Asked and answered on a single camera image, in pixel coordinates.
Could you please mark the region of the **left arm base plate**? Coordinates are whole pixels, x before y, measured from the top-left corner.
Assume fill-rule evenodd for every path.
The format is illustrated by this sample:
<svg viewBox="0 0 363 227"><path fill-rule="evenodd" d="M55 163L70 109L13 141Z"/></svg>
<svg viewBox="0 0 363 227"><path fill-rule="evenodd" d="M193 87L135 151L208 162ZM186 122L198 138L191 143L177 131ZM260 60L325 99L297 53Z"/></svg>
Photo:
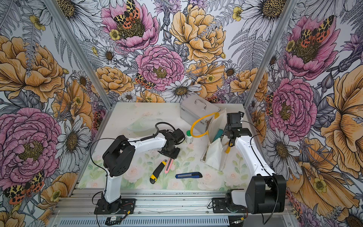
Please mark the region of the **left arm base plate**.
<svg viewBox="0 0 363 227"><path fill-rule="evenodd" d="M109 203L105 198L99 199L94 211L95 215L122 215L133 214L136 199L123 199L119 198L116 201Z"/></svg>

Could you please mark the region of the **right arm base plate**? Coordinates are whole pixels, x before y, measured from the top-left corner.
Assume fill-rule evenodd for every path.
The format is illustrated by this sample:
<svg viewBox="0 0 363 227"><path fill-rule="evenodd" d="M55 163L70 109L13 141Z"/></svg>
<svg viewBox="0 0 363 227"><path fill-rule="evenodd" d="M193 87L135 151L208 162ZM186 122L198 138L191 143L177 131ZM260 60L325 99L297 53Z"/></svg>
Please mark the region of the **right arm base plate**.
<svg viewBox="0 0 363 227"><path fill-rule="evenodd" d="M236 205L226 198L212 198L212 211L216 214L221 213L244 213L247 214L248 210L243 205Z"/></svg>

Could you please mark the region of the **teal utility knife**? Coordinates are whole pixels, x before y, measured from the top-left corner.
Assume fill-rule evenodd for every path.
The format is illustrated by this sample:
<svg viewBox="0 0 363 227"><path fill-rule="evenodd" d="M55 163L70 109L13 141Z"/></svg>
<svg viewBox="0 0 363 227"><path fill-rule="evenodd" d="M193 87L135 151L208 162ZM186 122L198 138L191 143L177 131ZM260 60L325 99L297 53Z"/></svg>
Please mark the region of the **teal utility knife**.
<svg viewBox="0 0 363 227"><path fill-rule="evenodd" d="M217 131L217 133L216 133L216 135L215 135L214 139L213 139L213 142L214 142L214 141L216 141L217 139L221 139L221 138L223 138L223 133L224 133L224 131L223 131L222 129L219 129L219 130Z"/></svg>

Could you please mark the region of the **blue utility knife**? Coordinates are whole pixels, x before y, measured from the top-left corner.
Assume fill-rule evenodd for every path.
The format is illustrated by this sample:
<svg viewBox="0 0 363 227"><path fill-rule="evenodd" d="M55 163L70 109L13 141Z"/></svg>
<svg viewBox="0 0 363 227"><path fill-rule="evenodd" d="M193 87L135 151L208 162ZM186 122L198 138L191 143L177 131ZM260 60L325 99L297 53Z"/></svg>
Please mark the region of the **blue utility knife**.
<svg viewBox="0 0 363 227"><path fill-rule="evenodd" d="M187 178L198 179L198 178L202 178L203 175L200 172L190 172L190 173L176 174L175 177L176 177L176 179L187 179Z"/></svg>

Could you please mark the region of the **black yellow utility knife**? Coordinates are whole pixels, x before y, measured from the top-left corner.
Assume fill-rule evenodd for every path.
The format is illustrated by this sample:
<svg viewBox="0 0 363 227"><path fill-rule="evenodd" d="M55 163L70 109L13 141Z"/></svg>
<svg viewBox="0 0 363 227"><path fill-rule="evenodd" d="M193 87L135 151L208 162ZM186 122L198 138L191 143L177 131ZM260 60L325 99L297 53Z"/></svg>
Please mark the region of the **black yellow utility knife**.
<svg viewBox="0 0 363 227"><path fill-rule="evenodd" d="M159 165L158 167L153 171L152 175L150 176L149 178L149 181L151 184L154 184L157 179L159 178L162 170L164 169L164 167L166 166L166 163L167 163L167 160L163 160Z"/></svg>

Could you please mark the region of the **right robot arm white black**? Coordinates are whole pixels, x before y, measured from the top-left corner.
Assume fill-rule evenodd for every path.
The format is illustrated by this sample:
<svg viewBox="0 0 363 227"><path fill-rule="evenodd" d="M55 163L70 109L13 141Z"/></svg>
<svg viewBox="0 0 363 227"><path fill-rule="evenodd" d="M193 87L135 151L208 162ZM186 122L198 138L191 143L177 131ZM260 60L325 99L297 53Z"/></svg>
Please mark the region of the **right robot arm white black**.
<svg viewBox="0 0 363 227"><path fill-rule="evenodd" d="M258 151L255 137L242 124L242 112L228 113L224 135L245 160L251 179L247 189L233 189L226 194L229 210L246 209L250 214L274 214L284 211L286 180L276 174Z"/></svg>

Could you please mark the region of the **white pouch with yellow handles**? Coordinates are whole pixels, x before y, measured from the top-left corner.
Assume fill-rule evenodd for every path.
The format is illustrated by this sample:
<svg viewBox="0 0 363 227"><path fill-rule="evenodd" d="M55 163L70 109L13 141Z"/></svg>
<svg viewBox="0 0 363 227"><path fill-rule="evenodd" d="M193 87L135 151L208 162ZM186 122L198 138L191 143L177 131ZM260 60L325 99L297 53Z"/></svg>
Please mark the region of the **white pouch with yellow handles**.
<svg viewBox="0 0 363 227"><path fill-rule="evenodd" d="M219 112L221 123L220 129L224 130L226 125L226 117L227 117L227 110L223 109ZM206 164L209 167L212 167L216 170L222 171L225 165L227 153L228 153L228 138L227 136L223 135L223 138L217 139L213 142L213 139L217 132L212 135L209 135L209 132L194 136L193 135L193 128L194 125L191 127L190 131L192 137L194 138L202 138L204 142L206 142L206 147L203 149L203 154L201 156L201 162Z"/></svg>

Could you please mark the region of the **pink utility knife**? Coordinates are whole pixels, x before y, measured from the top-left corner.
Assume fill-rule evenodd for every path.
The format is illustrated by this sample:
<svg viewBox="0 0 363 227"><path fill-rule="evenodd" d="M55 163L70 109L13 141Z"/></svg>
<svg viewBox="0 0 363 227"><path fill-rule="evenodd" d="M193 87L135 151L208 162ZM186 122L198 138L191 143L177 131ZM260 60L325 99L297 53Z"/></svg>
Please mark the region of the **pink utility knife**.
<svg viewBox="0 0 363 227"><path fill-rule="evenodd" d="M164 173L165 173L165 174L168 174L168 173L169 173L169 171L170 171L170 169L171 169L171 167L172 167L172 164L173 164L173 160L174 160L174 159L172 159L172 158L170 158L170 159L168 160L168 162L167 162L167 164L166 164L166 166L165 166L165 170L164 170Z"/></svg>

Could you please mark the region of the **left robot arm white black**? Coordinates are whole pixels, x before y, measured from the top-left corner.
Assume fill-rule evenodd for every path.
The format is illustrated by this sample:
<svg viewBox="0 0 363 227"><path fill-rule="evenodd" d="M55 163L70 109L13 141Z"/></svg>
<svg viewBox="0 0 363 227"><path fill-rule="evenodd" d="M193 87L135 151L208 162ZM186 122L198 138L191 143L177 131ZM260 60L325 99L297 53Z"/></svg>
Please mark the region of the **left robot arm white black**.
<svg viewBox="0 0 363 227"><path fill-rule="evenodd" d="M185 135L180 129L157 130L156 133L141 139L118 136L102 156L107 180L104 193L97 201L94 213L97 215L127 213L125 208L135 201L123 202L122 175L130 168L134 155L157 149L163 156L176 159L180 152L177 146L184 140Z"/></svg>

